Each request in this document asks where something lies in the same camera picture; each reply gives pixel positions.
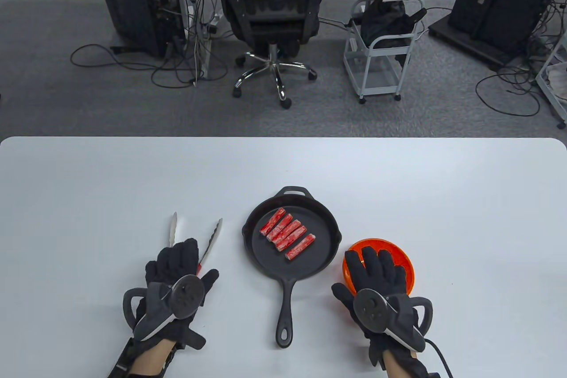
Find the person's right hand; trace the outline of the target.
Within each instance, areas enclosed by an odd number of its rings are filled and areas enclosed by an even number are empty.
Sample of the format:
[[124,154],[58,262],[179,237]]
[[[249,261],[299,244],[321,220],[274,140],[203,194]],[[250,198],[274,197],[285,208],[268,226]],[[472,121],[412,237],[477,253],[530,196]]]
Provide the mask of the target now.
[[[366,247],[362,250],[362,257],[363,261],[358,253],[351,250],[345,252],[346,264],[356,291],[372,289],[383,297],[407,293],[405,269],[395,266],[389,252],[376,252],[373,248]],[[380,364],[391,378],[429,376],[415,352],[409,351],[392,337],[384,333],[373,333],[362,325],[353,308],[354,295],[346,285],[335,283],[331,289],[334,297],[348,309],[353,321],[370,341],[369,358],[373,366]]]

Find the person's left hand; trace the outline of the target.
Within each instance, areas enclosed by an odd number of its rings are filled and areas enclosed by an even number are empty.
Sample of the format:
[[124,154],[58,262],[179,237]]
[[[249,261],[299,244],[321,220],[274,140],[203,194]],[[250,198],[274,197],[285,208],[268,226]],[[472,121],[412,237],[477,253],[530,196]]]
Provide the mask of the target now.
[[219,272],[211,269],[199,277],[199,267],[200,253],[194,238],[163,248],[156,260],[147,263],[147,287],[138,289],[136,310],[130,298],[123,300],[125,318],[133,331],[132,355],[140,356],[163,341],[171,341],[176,350],[204,347],[206,339],[190,324]]

